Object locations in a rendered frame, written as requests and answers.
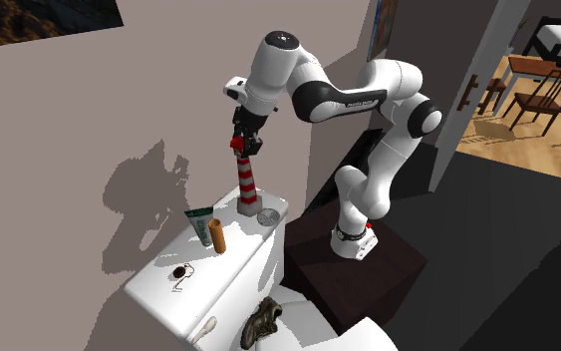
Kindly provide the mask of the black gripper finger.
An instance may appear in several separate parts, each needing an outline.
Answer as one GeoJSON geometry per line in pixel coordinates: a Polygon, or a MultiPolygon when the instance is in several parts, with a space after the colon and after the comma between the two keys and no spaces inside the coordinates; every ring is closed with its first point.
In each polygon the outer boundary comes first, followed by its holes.
{"type": "Polygon", "coordinates": [[[263,141],[258,136],[244,137],[242,156],[250,158],[258,154],[263,145],[263,141]]]}

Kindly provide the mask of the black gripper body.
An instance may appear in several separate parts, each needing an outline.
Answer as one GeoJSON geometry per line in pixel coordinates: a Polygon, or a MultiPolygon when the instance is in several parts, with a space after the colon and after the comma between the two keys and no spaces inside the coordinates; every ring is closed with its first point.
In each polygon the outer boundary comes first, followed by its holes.
{"type": "Polygon", "coordinates": [[[232,118],[232,137],[255,138],[259,135],[259,131],[265,125],[267,119],[267,116],[253,114],[243,106],[236,107],[232,118]]]}

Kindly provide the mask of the red white striped lighthouse figure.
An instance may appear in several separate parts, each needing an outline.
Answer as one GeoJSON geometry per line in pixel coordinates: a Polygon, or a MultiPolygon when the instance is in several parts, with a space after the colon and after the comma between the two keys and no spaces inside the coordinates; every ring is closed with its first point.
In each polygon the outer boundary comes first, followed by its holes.
{"type": "Polygon", "coordinates": [[[262,197],[257,193],[249,157],[244,155],[245,144],[242,137],[230,141],[237,163],[239,197],[237,212],[251,217],[263,209],[262,197]]]}

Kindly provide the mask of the grey round mesh strainer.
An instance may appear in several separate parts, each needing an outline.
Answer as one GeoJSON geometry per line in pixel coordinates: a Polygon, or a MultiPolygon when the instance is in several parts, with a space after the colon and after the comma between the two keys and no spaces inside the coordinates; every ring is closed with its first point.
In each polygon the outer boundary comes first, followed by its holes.
{"type": "Polygon", "coordinates": [[[280,221],[280,212],[274,208],[263,208],[257,213],[256,219],[262,226],[275,226],[280,221]]]}

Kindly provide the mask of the green white tube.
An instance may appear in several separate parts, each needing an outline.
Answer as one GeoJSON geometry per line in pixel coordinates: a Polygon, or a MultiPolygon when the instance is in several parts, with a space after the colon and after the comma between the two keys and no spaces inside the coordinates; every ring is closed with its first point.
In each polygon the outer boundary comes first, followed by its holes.
{"type": "Polygon", "coordinates": [[[213,219],[213,211],[214,208],[212,206],[206,206],[189,209],[184,212],[203,246],[210,246],[212,244],[208,223],[213,219]]]}

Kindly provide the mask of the orange cylinder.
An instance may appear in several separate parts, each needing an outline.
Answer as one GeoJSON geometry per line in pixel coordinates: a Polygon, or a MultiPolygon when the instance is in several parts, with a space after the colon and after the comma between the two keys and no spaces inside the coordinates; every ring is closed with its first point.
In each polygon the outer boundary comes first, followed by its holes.
{"type": "Polygon", "coordinates": [[[218,218],[212,218],[208,222],[208,230],[215,252],[219,254],[224,253],[226,251],[226,243],[221,221],[218,218]]]}

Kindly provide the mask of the white toilet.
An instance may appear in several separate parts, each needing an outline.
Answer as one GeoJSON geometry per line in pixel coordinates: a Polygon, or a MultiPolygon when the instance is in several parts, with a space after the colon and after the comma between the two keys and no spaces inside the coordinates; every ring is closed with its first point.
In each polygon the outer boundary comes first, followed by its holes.
{"type": "Polygon", "coordinates": [[[281,286],[289,204],[269,192],[260,194],[264,208],[280,212],[275,226],[239,214],[239,191],[233,189],[213,206],[226,251],[203,246],[188,226],[126,284],[128,296],[173,333],[184,351],[399,351],[371,318],[339,335],[311,300],[281,286]],[[195,272],[173,291],[172,272],[186,262],[195,272]],[[283,308],[278,331],[243,350],[244,324],[267,296],[283,308]]]}

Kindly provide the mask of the dark robot stand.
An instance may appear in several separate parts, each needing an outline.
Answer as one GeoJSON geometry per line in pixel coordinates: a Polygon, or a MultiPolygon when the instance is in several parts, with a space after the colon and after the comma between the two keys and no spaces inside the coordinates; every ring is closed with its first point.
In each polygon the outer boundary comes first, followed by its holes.
{"type": "Polygon", "coordinates": [[[365,317],[388,323],[427,259],[380,219],[369,222],[378,243],[364,259],[337,255],[331,231],[339,210],[329,177],[303,214],[286,225],[281,284],[304,294],[341,335],[365,317]]]}

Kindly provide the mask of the brown shoe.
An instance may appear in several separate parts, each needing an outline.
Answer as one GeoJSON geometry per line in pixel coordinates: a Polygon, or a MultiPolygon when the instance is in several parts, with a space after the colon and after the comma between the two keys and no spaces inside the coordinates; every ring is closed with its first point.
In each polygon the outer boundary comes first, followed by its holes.
{"type": "Polygon", "coordinates": [[[283,308],[279,303],[270,296],[265,297],[244,324],[240,347],[249,350],[260,338],[276,333],[276,320],[282,313],[283,308]]]}

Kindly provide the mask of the brown wooden chair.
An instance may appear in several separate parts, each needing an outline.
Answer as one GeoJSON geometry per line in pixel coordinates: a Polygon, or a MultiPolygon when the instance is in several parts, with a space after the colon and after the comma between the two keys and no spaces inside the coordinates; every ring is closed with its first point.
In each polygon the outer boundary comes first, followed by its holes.
{"type": "Polygon", "coordinates": [[[487,106],[492,101],[493,96],[496,96],[494,105],[497,105],[501,97],[503,96],[505,90],[506,90],[506,84],[503,82],[501,78],[491,79],[486,88],[486,96],[484,100],[477,105],[478,114],[483,115],[485,113],[487,106]]]}
{"type": "Polygon", "coordinates": [[[551,70],[531,94],[516,92],[512,102],[503,114],[505,117],[514,105],[520,109],[518,115],[511,123],[508,131],[511,132],[525,113],[533,113],[533,122],[540,115],[550,117],[541,136],[545,137],[553,123],[561,114],[561,69],[551,70]]]}

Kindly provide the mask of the brown wooden table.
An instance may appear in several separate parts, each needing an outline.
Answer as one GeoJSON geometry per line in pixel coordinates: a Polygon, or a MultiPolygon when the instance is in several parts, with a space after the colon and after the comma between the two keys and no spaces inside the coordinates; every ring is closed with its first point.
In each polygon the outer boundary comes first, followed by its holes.
{"type": "Polygon", "coordinates": [[[497,78],[500,78],[501,81],[505,83],[506,89],[502,93],[502,97],[494,106],[493,115],[496,115],[502,108],[506,98],[512,92],[512,89],[519,78],[531,80],[543,79],[553,70],[559,70],[559,67],[552,61],[543,61],[516,55],[508,56],[506,69],[502,74],[497,75],[497,78]]]}

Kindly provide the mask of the colourful wall picture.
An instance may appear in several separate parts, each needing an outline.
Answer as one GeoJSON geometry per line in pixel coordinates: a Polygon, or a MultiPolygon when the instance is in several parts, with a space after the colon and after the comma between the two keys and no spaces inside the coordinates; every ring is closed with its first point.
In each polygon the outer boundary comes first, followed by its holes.
{"type": "Polygon", "coordinates": [[[389,46],[399,0],[378,0],[374,16],[367,60],[372,61],[389,46]]]}

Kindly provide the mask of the landscape wall picture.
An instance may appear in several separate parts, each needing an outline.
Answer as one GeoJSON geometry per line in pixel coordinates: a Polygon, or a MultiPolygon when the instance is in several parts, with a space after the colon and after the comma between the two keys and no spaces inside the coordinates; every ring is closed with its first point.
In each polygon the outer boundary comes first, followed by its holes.
{"type": "Polygon", "coordinates": [[[123,25],[116,0],[0,0],[0,46],[123,25]]]}

